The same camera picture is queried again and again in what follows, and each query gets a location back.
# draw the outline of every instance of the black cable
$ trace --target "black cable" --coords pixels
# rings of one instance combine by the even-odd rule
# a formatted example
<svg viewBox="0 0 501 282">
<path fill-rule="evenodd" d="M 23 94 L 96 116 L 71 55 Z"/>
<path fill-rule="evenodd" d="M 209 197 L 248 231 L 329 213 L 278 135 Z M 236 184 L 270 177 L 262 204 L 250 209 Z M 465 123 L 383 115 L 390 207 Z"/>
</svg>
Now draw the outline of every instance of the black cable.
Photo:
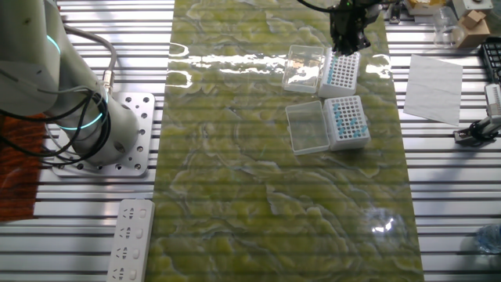
<svg viewBox="0 0 501 282">
<path fill-rule="evenodd" d="M 22 116 L 22 115 L 18 115 L 18 114 L 12 114 L 10 112 L 7 112 L 7 111 L 4 111 L 4 110 L 0 110 L 0 114 L 3 114 L 5 115 L 6 117 L 11 117 L 11 118 L 15 118 L 15 119 L 18 119 L 18 120 L 21 120 L 21 121 L 32 121 L 32 122 L 53 122 L 53 121 L 58 121 L 60 119 L 63 119 L 63 118 L 66 118 L 67 116 L 69 116 L 70 114 L 76 112 L 78 109 L 80 109 L 82 106 L 84 106 L 85 104 L 85 101 L 86 99 L 83 99 L 77 106 L 71 108 L 71 110 L 67 111 L 66 113 L 64 114 L 61 114 L 61 115 L 58 115 L 58 116 L 55 116 L 55 117 L 41 117 L 41 118 L 32 118 L 32 117 L 25 117 L 25 116 Z"/>
<path fill-rule="evenodd" d="M 95 154 L 97 154 L 103 148 L 104 144 L 106 144 L 106 141 L 108 140 L 108 137 L 110 136 L 110 132 L 111 132 L 111 121 L 110 121 L 110 117 L 108 116 L 106 121 L 103 123 L 103 127 L 101 129 L 101 134 L 99 135 L 99 138 L 97 139 L 96 144 L 92 147 L 92 149 L 88 153 L 86 153 L 82 157 L 75 159 L 75 160 L 71 160 L 70 158 L 61 157 L 58 155 L 58 156 L 56 156 L 57 158 L 65 161 L 65 162 L 60 162 L 60 163 L 43 161 L 43 160 L 40 160 L 40 162 L 42 164 L 51 165 L 51 166 L 62 166 L 62 165 L 72 165 L 72 164 L 76 164 L 80 161 L 88 160 L 90 157 L 93 157 Z"/>
<path fill-rule="evenodd" d="M 63 146 L 63 148 L 61 148 L 60 150 L 57 150 L 57 151 L 51 152 L 51 153 L 47 153 L 47 154 L 36 153 L 36 152 L 32 152 L 30 150 L 26 150 L 21 146 L 17 146 L 15 143 L 11 142 L 10 140 L 8 140 L 6 137 L 4 137 L 2 135 L 0 135 L 0 141 L 4 142 L 5 144 L 14 148 L 15 150 L 18 150 L 18 151 L 20 151 L 24 154 L 27 154 L 29 156 L 32 156 L 32 157 L 55 157 L 56 155 L 59 155 L 59 154 L 65 152 L 66 150 L 68 150 L 68 148 L 70 148 L 70 146 L 73 145 L 73 143 L 77 140 L 78 134 L 80 134 L 80 131 L 81 131 L 81 126 L 84 123 L 85 113 L 87 112 L 88 105 L 91 103 L 93 96 L 94 95 L 91 95 L 85 99 L 85 105 L 84 105 L 84 108 L 82 109 L 80 119 L 78 120 L 77 130 L 75 131 L 73 137 L 71 137 L 68 144 Z"/>
<path fill-rule="evenodd" d="M 297 1 L 300 2 L 301 4 L 307 6 L 310 9 L 314 9 L 315 11 L 319 11 L 319 12 L 322 12 L 322 13 L 330 13 L 330 12 L 332 12 L 330 9 L 325 9 L 325 8 L 317 7 L 315 5 L 312 5 L 312 4 L 308 3 L 308 2 L 306 2 L 305 0 L 297 0 Z"/>
<path fill-rule="evenodd" d="M 94 42 L 98 42 L 98 43 L 103 44 L 111 52 L 110 64 L 108 65 L 108 68 L 106 70 L 107 71 L 112 71 L 115 68 L 115 63 L 117 63 L 117 50 L 115 50 L 115 48 L 113 47 L 113 45 L 110 42 L 108 42 L 106 39 L 104 39 L 104 38 L 102 38 L 102 37 L 100 37 L 98 35 L 92 34 L 90 32 L 83 31 L 83 30 L 80 30 L 80 29 L 77 29 L 77 28 L 74 28 L 74 27 L 70 27 L 70 26 L 68 26 L 66 24 L 64 24 L 64 30 L 67 33 L 75 34 L 77 36 L 80 36 L 80 37 L 83 37 L 83 38 L 87 38 L 87 39 L 92 40 Z"/>
<path fill-rule="evenodd" d="M 101 128 L 101 134 L 99 135 L 99 138 L 96 140 L 96 143 L 89 150 L 88 153 L 84 154 L 82 157 L 80 157 L 78 159 L 70 159 L 67 157 L 62 157 L 60 155 L 56 155 L 55 157 L 59 158 L 62 161 L 65 161 L 65 162 L 54 163 L 54 162 L 41 160 L 41 163 L 46 164 L 46 165 L 52 165 L 52 166 L 72 165 L 72 164 L 76 164 L 80 161 L 85 161 L 85 160 L 89 159 L 90 157 L 94 156 L 95 154 L 97 154 L 103 148 L 103 146 L 106 143 L 106 141 L 108 140 L 108 137 L 110 136 L 110 132 L 111 132 L 110 114 L 108 112 L 108 107 L 105 103 L 100 104 L 100 111 L 101 111 L 101 113 L 103 113 L 103 123 L 102 123 L 102 128 Z"/>
</svg>

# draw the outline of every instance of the table surface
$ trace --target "table surface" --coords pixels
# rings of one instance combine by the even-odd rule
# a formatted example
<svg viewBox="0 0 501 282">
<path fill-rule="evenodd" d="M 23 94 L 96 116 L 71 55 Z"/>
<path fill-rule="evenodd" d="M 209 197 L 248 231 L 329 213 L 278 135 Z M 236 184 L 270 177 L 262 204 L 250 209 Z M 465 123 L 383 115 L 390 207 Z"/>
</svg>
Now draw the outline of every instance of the table surface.
<svg viewBox="0 0 501 282">
<path fill-rule="evenodd" d="M 69 25 L 115 45 L 116 92 L 156 96 L 150 171 L 145 179 L 77 180 L 42 170 L 36 219 L 0 225 L 0 280 L 106 280 L 120 200 L 153 196 L 174 1 L 58 4 Z M 501 222 L 501 143 L 462 148 L 452 138 L 456 127 L 402 112 L 410 56 L 417 54 L 463 65 L 461 128 L 485 117 L 487 77 L 477 51 L 434 49 L 433 36 L 432 26 L 405 15 L 399 25 L 387 25 L 425 279 L 501 280 L 501 258 L 481 255 L 472 244 L 478 228 Z M 70 40 L 101 76 L 109 62 L 104 47 Z"/>
</svg>

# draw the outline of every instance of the electrical outlet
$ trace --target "electrical outlet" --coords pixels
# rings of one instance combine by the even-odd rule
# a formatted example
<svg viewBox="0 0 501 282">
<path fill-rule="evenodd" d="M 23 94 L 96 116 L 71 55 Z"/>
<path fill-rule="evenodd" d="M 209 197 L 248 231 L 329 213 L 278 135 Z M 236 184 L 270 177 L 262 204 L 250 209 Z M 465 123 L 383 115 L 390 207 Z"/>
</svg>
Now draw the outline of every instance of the electrical outlet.
<svg viewBox="0 0 501 282">
<path fill-rule="evenodd" d="M 118 231 L 118 236 L 120 238 L 128 239 L 131 237 L 131 231 L 132 228 L 130 226 L 120 228 L 120 230 Z"/>
<path fill-rule="evenodd" d="M 154 204 L 123 200 L 118 211 L 106 282 L 144 281 Z"/>
</svg>

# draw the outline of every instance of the cable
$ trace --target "cable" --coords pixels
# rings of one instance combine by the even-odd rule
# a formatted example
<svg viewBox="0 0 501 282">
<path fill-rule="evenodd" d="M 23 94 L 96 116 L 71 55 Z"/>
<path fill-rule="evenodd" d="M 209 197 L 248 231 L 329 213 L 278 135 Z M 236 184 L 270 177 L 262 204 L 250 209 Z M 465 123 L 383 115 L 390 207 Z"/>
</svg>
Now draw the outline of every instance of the cable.
<svg viewBox="0 0 501 282">
<path fill-rule="evenodd" d="M 115 50 L 115 48 L 113 47 L 113 45 L 111 45 L 111 43 L 108 42 L 106 39 L 104 39 L 104 38 L 102 38 L 102 37 L 100 37 L 98 35 L 92 34 L 90 32 L 83 31 L 83 30 L 80 30 L 80 29 L 77 29 L 77 28 L 74 28 L 74 27 L 70 27 L 70 26 L 68 26 L 66 24 L 64 24 L 64 30 L 67 33 L 75 34 L 77 36 L 80 36 L 80 37 L 83 37 L 83 38 L 87 38 L 87 39 L 92 40 L 94 42 L 98 42 L 98 43 L 103 44 L 111 52 L 110 64 L 108 65 L 107 70 L 108 71 L 112 71 L 115 68 L 115 63 L 117 62 L 117 50 Z"/>
<path fill-rule="evenodd" d="M 104 144 L 106 144 L 106 141 L 108 140 L 108 137 L 110 136 L 110 132 L 111 132 L 110 114 L 108 114 L 107 105 L 105 103 L 101 104 L 101 110 L 103 111 L 103 113 L 106 113 L 105 118 L 103 119 L 101 134 L 99 135 L 99 138 L 97 139 L 95 145 L 91 148 L 91 150 L 88 153 L 86 153 L 85 155 L 83 155 L 82 157 L 80 157 L 76 160 L 72 160 L 70 158 L 61 157 L 60 155 L 56 155 L 55 157 L 65 161 L 65 162 L 61 162 L 61 163 L 55 163 L 55 162 L 49 162 L 49 161 L 43 161 L 43 160 L 40 160 L 40 162 L 42 164 L 52 165 L 52 166 L 72 165 L 72 164 L 76 164 L 80 161 L 85 161 L 85 160 L 89 159 L 90 157 L 94 156 L 95 154 L 97 154 L 97 152 L 99 152 L 103 148 Z"/>
<path fill-rule="evenodd" d="M 103 101 L 103 98 L 101 98 L 101 100 L 99 101 L 99 103 L 97 104 L 97 106 L 99 106 L 101 104 L 101 102 Z M 90 136 L 92 136 L 98 129 L 101 129 L 104 125 L 104 123 L 107 121 L 108 119 L 108 107 L 106 107 L 106 109 L 104 110 L 104 113 L 103 113 L 103 116 L 104 116 L 104 119 L 103 121 L 101 122 L 101 125 L 99 126 L 96 126 L 96 128 L 94 129 L 93 132 L 89 133 L 88 134 L 88 137 L 84 138 L 84 139 L 80 139 L 78 141 L 84 141 L 86 140 L 87 138 L 89 138 Z M 60 149 L 63 149 L 63 146 L 59 144 L 59 142 L 57 141 L 57 139 L 52 135 L 52 133 L 50 132 L 50 129 L 49 129 L 49 126 L 47 125 L 47 123 L 45 123 L 45 130 L 47 132 L 47 135 L 49 136 L 49 138 L 54 142 L 54 144 L 56 144 L 56 146 Z M 50 149 L 47 148 L 46 146 L 43 146 L 45 150 L 49 151 Z M 75 153 L 75 152 L 70 152 L 69 150 L 66 151 L 67 154 L 72 154 L 72 155 L 76 155 L 76 156 L 80 156 L 81 154 L 83 153 Z"/>
<path fill-rule="evenodd" d="M 87 112 L 88 105 L 92 101 L 92 97 L 93 96 L 89 96 L 88 98 L 85 99 L 85 105 L 84 105 L 84 108 L 83 108 L 83 110 L 81 112 L 80 119 L 78 120 L 77 130 L 75 131 L 73 137 L 71 137 L 71 139 L 68 142 L 68 144 L 66 144 L 65 146 L 63 146 L 63 148 L 61 148 L 60 150 L 57 150 L 57 151 L 51 152 L 51 153 L 47 153 L 47 154 L 36 153 L 36 152 L 32 152 L 32 151 L 26 150 L 26 149 L 24 149 L 21 146 L 17 146 L 15 143 L 11 142 L 10 140 L 8 140 L 6 137 L 4 137 L 2 135 L 0 135 L 0 141 L 4 142 L 5 144 L 9 145 L 10 147 L 14 148 L 15 150 L 23 152 L 23 153 L 25 153 L 25 154 L 27 154 L 29 156 L 32 156 L 32 157 L 55 157 L 56 155 L 61 154 L 64 151 L 66 151 L 76 141 L 76 139 L 78 137 L 78 134 L 80 134 L 81 126 L 82 126 L 82 124 L 84 122 L 84 119 L 85 119 L 85 113 Z"/>
<path fill-rule="evenodd" d="M 52 122 L 52 121 L 58 121 L 60 119 L 68 117 L 70 114 L 76 112 L 78 109 L 80 109 L 82 106 L 84 106 L 86 99 L 83 99 L 77 106 L 71 108 L 69 111 L 67 111 L 64 114 L 60 114 L 55 117 L 42 117 L 42 118 L 32 118 L 32 117 L 25 117 L 22 115 L 18 114 L 12 114 L 8 111 L 0 110 L 0 114 L 5 115 L 6 117 L 11 117 L 15 119 L 19 119 L 21 121 L 32 121 L 32 122 Z"/>
<path fill-rule="evenodd" d="M 319 12 L 322 12 L 322 13 L 330 13 L 330 12 L 332 12 L 329 9 L 320 8 L 320 7 L 317 7 L 315 5 L 312 5 L 312 4 L 308 3 L 308 2 L 306 2 L 305 0 L 297 0 L 297 1 L 300 2 L 301 4 L 307 6 L 310 9 L 314 9 L 315 11 L 319 11 Z"/>
</svg>

